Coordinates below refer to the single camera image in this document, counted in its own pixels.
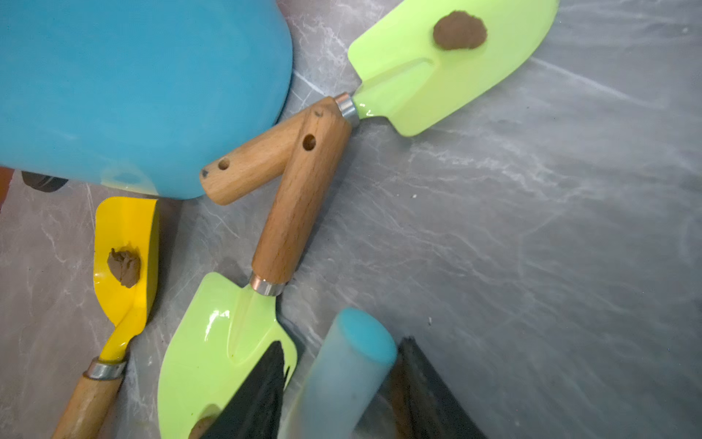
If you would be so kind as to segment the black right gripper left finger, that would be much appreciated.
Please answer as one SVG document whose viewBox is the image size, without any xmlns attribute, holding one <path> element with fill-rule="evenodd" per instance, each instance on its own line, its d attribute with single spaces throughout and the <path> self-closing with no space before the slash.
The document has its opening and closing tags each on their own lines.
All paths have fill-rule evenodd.
<svg viewBox="0 0 702 439">
<path fill-rule="evenodd" d="M 276 341 L 201 438 L 276 438 L 288 375 L 283 345 Z"/>
</svg>

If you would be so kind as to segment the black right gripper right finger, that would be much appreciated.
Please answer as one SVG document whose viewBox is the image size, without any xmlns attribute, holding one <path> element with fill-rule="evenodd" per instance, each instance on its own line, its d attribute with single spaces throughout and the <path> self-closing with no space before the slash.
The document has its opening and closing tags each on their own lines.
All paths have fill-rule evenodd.
<svg viewBox="0 0 702 439">
<path fill-rule="evenodd" d="M 398 438 L 484 438 L 414 338 L 403 338 L 390 373 Z"/>
</svg>

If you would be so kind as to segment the light blue trowel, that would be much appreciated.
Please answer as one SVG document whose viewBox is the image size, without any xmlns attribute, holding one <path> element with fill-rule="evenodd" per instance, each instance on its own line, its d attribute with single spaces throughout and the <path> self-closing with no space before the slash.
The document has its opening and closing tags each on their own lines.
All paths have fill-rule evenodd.
<svg viewBox="0 0 702 439">
<path fill-rule="evenodd" d="M 279 437 L 351 437 L 397 356 L 395 340 L 376 318 L 355 308 L 341 311 L 282 422 Z"/>
</svg>

